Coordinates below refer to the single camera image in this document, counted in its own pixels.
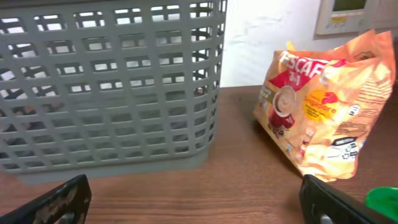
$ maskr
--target basket grid hole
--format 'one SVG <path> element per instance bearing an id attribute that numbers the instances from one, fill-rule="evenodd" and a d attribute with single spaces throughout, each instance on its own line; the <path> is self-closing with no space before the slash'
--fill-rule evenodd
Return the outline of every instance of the basket grid hole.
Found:
<path id="1" fill-rule="evenodd" d="M 136 133 L 136 130 L 134 128 L 117 128 L 114 131 L 117 136 L 127 136 Z"/>
<path id="2" fill-rule="evenodd" d="M 43 123 L 43 121 L 36 121 L 36 122 L 28 122 L 22 123 L 23 127 L 25 127 L 28 131 L 35 131 L 35 130 L 44 130 L 47 129 Z"/>
<path id="3" fill-rule="evenodd" d="M 179 106 L 169 109 L 169 116 L 185 115 L 187 113 L 187 108 L 184 106 Z"/>
<path id="4" fill-rule="evenodd" d="M 178 5 L 155 6 L 150 10 L 152 12 L 152 20 L 154 22 L 180 19 L 180 6 Z"/>
<path id="5" fill-rule="evenodd" d="M 156 32 L 156 44 L 179 44 L 182 42 L 182 33 L 180 30 L 168 30 Z"/>
<path id="6" fill-rule="evenodd" d="M 5 100 L 15 100 L 15 99 L 26 99 L 27 95 L 24 93 L 22 89 L 9 89 L 9 90 L 0 90 L 1 96 Z"/>
<path id="7" fill-rule="evenodd" d="M 123 87 L 121 80 L 99 81 L 98 86 L 102 91 L 117 90 Z"/>
<path id="8" fill-rule="evenodd" d="M 198 104 L 195 104 L 195 106 L 193 106 L 193 111 L 194 112 L 203 111 L 205 109 L 207 109 L 207 102 L 206 101 L 198 103 Z"/>
<path id="9" fill-rule="evenodd" d="M 188 134 L 178 134 L 173 136 L 173 142 L 188 141 Z"/>
<path id="10" fill-rule="evenodd" d="M 54 142 L 54 138 L 50 135 L 33 136 L 32 139 L 36 144 Z"/>
<path id="11" fill-rule="evenodd" d="M 69 94 L 91 92 L 91 87 L 87 83 L 72 83 L 72 84 L 67 84 L 66 87 Z"/>
<path id="12" fill-rule="evenodd" d="M 127 68 L 150 67 L 150 60 L 148 56 L 128 57 L 125 59 Z"/>
<path id="13" fill-rule="evenodd" d="M 101 116 L 83 116 L 80 118 L 83 124 L 102 124 Z"/>
<path id="14" fill-rule="evenodd" d="M 94 162 L 93 156 L 83 156 L 79 157 L 77 163 L 87 163 L 87 162 Z"/>
<path id="15" fill-rule="evenodd" d="M 81 75 L 83 67 L 79 62 L 56 64 L 55 68 L 60 75 Z"/>
<path id="16" fill-rule="evenodd" d="M 217 25 L 217 37 L 224 35 L 224 33 L 225 33 L 225 24 L 222 23 Z"/>
<path id="17" fill-rule="evenodd" d="M 48 73 L 44 66 L 30 66 L 22 67 L 21 72 L 24 74 L 26 79 L 30 78 L 45 78 L 48 77 Z"/>
<path id="18" fill-rule="evenodd" d="M 96 149 L 113 149 L 113 145 L 110 142 L 97 142 L 94 144 Z"/>
<path id="19" fill-rule="evenodd" d="M 148 77 L 137 77 L 130 79 L 130 85 L 132 87 L 144 87 L 144 86 L 153 86 L 155 85 L 155 80 L 152 76 Z"/>
<path id="20" fill-rule="evenodd" d="M 163 131 L 164 129 L 163 125 L 161 124 L 149 124 L 145 125 L 142 130 L 144 133 L 152 133 L 152 132 Z"/>
<path id="21" fill-rule="evenodd" d="M 27 32 L 19 17 L 0 19 L 0 34 L 18 34 Z"/>
<path id="22" fill-rule="evenodd" d="M 74 13 L 73 16 L 76 20 L 76 26 L 79 29 L 105 26 L 105 20 L 103 18 L 102 12 L 100 11 L 79 12 Z"/>
<path id="23" fill-rule="evenodd" d="M 218 99 L 218 95 L 216 94 L 215 96 L 212 97 L 211 104 L 212 105 L 215 104 L 217 102 L 217 99 Z"/>
<path id="24" fill-rule="evenodd" d="M 108 37 L 91 37 L 82 39 L 82 41 L 87 51 L 108 50 L 111 48 Z"/>
<path id="25" fill-rule="evenodd" d="M 226 5 L 227 5 L 227 2 L 226 2 L 227 0 L 222 0 L 222 1 L 220 1 L 219 2 L 219 4 L 218 4 L 218 10 L 220 11 L 220 12 L 226 12 Z"/>
<path id="26" fill-rule="evenodd" d="M 9 158 L 9 156 L 8 156 L 7 153 L 5 153 L 5 152 L 0 152 L 0 159 L 8 159 L 8 158 Z"/>
<path id="27" fill-rule="evenodd" d="M 12 138 L 12 139 L 4 139 L 6 144 L 9 146 L 23 146 L 27 145 L 24 138 Z"/>
<path id="28" fill-rule="evenodd" d="M 27 115 L 36 114 L 36 110 L 31 105 L 16 106 L 16 107 L 11 108 L 11 110 L 16 116 L 27 116 Z"/>
<path id="29" fill-rule="evenodd" d="M 187 121 L 176 121 L 176 122 L 171 122 L 170 127 L 172 130 L 177 130 L 177 129 L 184 129 L 188 127 Z"/>
<path id="30" fill-rule="evenodd" d="M 191 18 L 210 17 L 213 16 L 214 3 L 213 2 L 193 3 L 190 5 L 190 8 L 191 8 L 191 13 L 190 13 Z"/>
<path id="31" fill-rule="evenodd" d="M 166 143 L 166 138 L 165 137 L 147 138 L 146 142 L 148 145 L 162 144 L 162 143 Z"/>
<path id="32" fill-rule="evenodd" d="M 209 76 L 209 68 L 199 69 L 193 72 L 193 81 L 199 81 L 204 78 L 208 78 Z"/>
<path id="33" fill-rule="evenodd" d="M 211 113 L 210 113 L 210 116 L 211 116 L 211 117 L 214 117 L 215 115 L 216 115 L 216 108 L 214 108 L 214 110 L 211 111 Z"/>
<path id="34" fill-rule="evenodd" d="M 41 161 L 28 161 L 28 162 L 25 162 L 25 165 L 28 168 L 36 168 L 36 167 L 43 167 L 44 163 Z"/>
<path id="35" fill-rule="evenodd" d="M 113 160 L 113 159 L 117 159 L 118 158 L 118 154 L 116 152 L 104 153 L 104 154 L 100 154 L 99 158 L 102 161 Z"/>
<path id="36" fill-rule="evenodd" d="M 75 102 L 75 109 L 77 112 L 81 111 L 86 111 L 86 110 L 95 110 L 97 111 L 98 109 L 98 103 L 93 99 L 91 95 L 88 95 L 89 97 L 86 99 L 81 99 Z M 109 100 L 105 103 L 106 105 L 113 107 L 113 106 L 125 106 L 125 102 L 122 101 L 121 98 L 116 98 L 115 100 Z"/>
<path id="37" fill-rule="evenodd" d="M 201 62 L 209 59 L 210 49 L 195 50 L 192 52 L 192 62 Z"/>
<path id="38" fill-rule="evenodd" d="M 140 119 L 154 119 L 160 118 L 160 110 L 139 111 L 138 116 Z"/>
<path id="39" fill-rule="evenodd" d="M 12 163 L 12 164 L 2 164 L 2 166 L 6 169 L 6 170 L 16 170 L 16 169 L 20 169 L 19 165 Z"/>
<path id="40" fill-rule="evenodd" d="M 66 111 L 63 103 L 49 103 L 42 105 L 44 112 L 46 113 L 56 113 Z"/>
<path id="41" fill-rule="evenodd" d="M 125 156 L 127 158 L 137 158 L 137 157 L 143 157 L 144 155 L 142 152 L 137 151 L 137 152 L 128 152 L 125 154 Z"/>
<path id="42" fill-rule="evenodd" d="M 132 121 L 132 118 L 131 118 L 131 114 L 129 114 L 129 113 L 112 114 L 111 121 L 114 123 L 126 122 L 126 121 Z"/>
<path id="43" fill-rule="evenodd" d="M 0 68 L 1 81 L 8 81 L 15 79 L 14 73 L 8 68 Z"/>
<path id="44" fill-rule="evenodd" d="M 128 141 L 123 141 L 120 143 L 122 147 L 135 147 L 139 146 L 139 141 L 136 139 L 128 140 Z"/>
<path id="45" fill-rule="evenodd" d="M 209 131 L 211 131 L 214 128 L 214 122 L 212 122 L 212 124 L 209 127 Z"/>
<path id="46" fill-rule="evenodd" d="M 170 91 L 166 94 L 166 101 L 174 101 L 174 100 L 184 100 L 186 98 L 185 91 Z"/>
<path id="47" fill-rule="evenodd" d="M 143 33 L 139 34 L 127 34 L 119 36 L 122 48 L 130 47 L 143 47 L 146 46 L 146 40 Z"/>
<path id="48" fill-rule="evenodd" d="M 58 91 L 55 86 L 36 86 L 32 87 L 32 91 L 37 97 L 57 96 Z"/>
<path id="49" fill-rule="evenodd" d="M 195 147 L 196 147 L 196 149 L 200 149 L 200 148 L 202 148 L 203 146 L 205 146 L 205 142 L 204 141 L 202 141 L 202 142 L 198 142 L 198 143 L 196 143 L 195 144 Z"/>
<path id="50" fill-rule="evenodd" d="M 188 152 L 189 147 L 188 146 L 179 146 L 175 148 L 175 153 L 183 153 L 183 152 Z"/>
<path id="51" fill-rule="evenodd" d="M 63 30 L 67 28 L 61 15 L 35 16 L 33 18 L 39 31 Z"/>
<path id="52" fill-rule="evenodd" d="M 155 93 L 136 95 L 136 104 L 137 105 L 145 105 L 145 104 L 151 104 L 151 103 L 157 103 L 157 102 L 158 102 L 158 98 Z"/>
<path id="53" fill-rule="evenodd" d="M 56 128 L 72 127 L 75 125 L 73 124 L 73 121 L 69 118 L 54 119 L 51 122 Z"/>
<path id="54" fill-rule="evenodd" d="M 53 164 L 54 166 L 70 165 L 68 159 L 52 159 L 51 164 Z"/>
<path id="55" fill-rule="evenodd" d="M 18 131 L 13 124 L 4 124 L 1 126 L 1 129 L 4 133 L 11 133 Z"/>
<path id="56" fill-rule="evenodd" d="M 109 136 L 109 133 L 107 130 L 98 130 L 98 131 L 88 131 L 88 135 L 91 138 L 97 138 L 97 137 Z"/>
<path id="57" fill-rule="evenodd" d="M 32 43 L 9 44 L 8 49 L 14 58 L 36 57 L 39 55 L 35 45 Z"/>
<path id="58" fill-rule="evenodd" d="M 79 133 L 61 133 L 60 135 L 61 135 L 62 140 L 64 140 L 64 141 L 81 139 L 81 136 Z"/>
<path id="59" fill-rule="evenodd" d="M 200 118 L 195 119 L 194 125 L 198 126 L 204 124 L 206 122 L 206 116 L 202 116 Z"/>
<path id="60" fill-rule="evenodd" d="M 32 150 L 14 151 L 14 154 L 18 158 L 36 156 L 35 153 Z"/>
<path id="61" fill-rule="evenodd" d="M 91 67 L 94 72 L 110 72 L 118 69 L 113 59 L 93 61 L 91 62 Z"/>
<path id="62" fill-rule="evenodd" d="M 70 152 L 87 152 L 88 147 L 84 144 L 76 145 L 76 146 L 68 146 L 68 150 Z"/>
<path id="63" fill-rule="evenodd" d="M 117 9 L 113 11 L 117 25 L 137 24 L 142 22 L 141 10 L 139 8 Z"/>
<path id="64" fill-rule="evenodd" d="M 75 46 L 70 40 L 46 41 L 45 46 L 50 54 L 67 54 L 76 52 Z"/>
<path id="65" fill-rule="evenodd" d="M 166 149 L 155 149 L 151 152 L 152 156 L 160 156 L 168 154 Z"/>
<path id="66" fill-rule="evenodd" d="M 182 83 L 184 81 L 185 81 L 185 76 L 183 72 L 169 73 L 163 75 L 163 84 Z"/>
<path id="67" fill-rule="evenodd" d="M 181 64 L 183 63 L 182 53 L 160 54 L 159 63 L 161 66 Z"/>
<path id="68" fill-rule="evenodd" d="M 221 62 L 218 62 L 215 66 L 214 66 L 214 72 L 216 74 L 221 72 Z"/>
<path id="69" fill-rule="evenodd" d="M 193 91 L 193 96 L 194 97 L 203 96 L 208 93 L 208 89 L 209 89 L 208 85 L 195 88 L 195 90 Z"/>
<path id="70" fill-rule="evenodd" d="M 199 27 L 192 29 L 191 31 L 192 42 L 210 39 L 212 32 L 211 30 L 212 30 L 211 27 Z"/>
<path id="71" fill-rule="evenodd" d="M 214 81 L 214 82 L 213 82 L 213 89 L 216 90 L 216 89 L 218 89 L 219 87 L 220 87 L 220 81 L 219 81 L 219 80 Z"/>
<path id="72" fill-rule="evenodd" d="M 216 57 L 221 55 L 222 53 L 223 53 L 223 44 L 220 44 L 217 46 L 217 49 L 216 49 Z"/>
<path id="73" fill-rule="evenodd" d="M 62 154 L 61 150 L 59 148 L 48 148 L 48 149 L 42 149 L 42 152 L 45 156 L 47 155 L 56 155 L 56 154 Z"/>

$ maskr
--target plastic bag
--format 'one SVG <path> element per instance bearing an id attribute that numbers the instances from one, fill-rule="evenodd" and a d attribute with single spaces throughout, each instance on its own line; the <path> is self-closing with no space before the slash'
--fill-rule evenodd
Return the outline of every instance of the plastic bag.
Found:
<path id="1" fill-rule="evenodd" d="M 302 174 L 348 179 L 395 72 L 390 32 L 326 52 L 275 51 L 254 115 Z"/>

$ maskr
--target basket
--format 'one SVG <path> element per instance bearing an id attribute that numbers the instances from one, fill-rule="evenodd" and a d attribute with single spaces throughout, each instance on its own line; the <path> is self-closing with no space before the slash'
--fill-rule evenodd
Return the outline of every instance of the basket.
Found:
<path id="1" fill-rule="evenodd" d="M 0 8 L 0 169 L 28 183 L 199 166 L 226 0 Z"/>

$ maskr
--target green object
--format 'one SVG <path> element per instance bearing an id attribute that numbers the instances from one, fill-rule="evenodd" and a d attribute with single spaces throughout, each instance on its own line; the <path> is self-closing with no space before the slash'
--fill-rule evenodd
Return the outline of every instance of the green object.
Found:
<path id="1" fill-rule="evenodd" d="M 398 222 L 398 188 L 372 189 L 366 196 L 366 206 Z"/>

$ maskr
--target wooden table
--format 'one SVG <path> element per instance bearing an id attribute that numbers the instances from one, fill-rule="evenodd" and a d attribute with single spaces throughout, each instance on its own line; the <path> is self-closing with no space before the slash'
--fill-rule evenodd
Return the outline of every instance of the wooden table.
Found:
<path id="1" fill-rule="evenodd" d="M 303 223 L 300 174 L 254 120 L 258 93 L 258 86 L 222 89 L 216 139 L 199 169 L 91 179 L 86 223 Z M 398 186 L 397 128 L 395 90 L 356 177 L 331 185 L 360 201 L 372 188 Z M 6 174 L 0 183 L 0 215 L 60 184 L 26 186 Z"/>

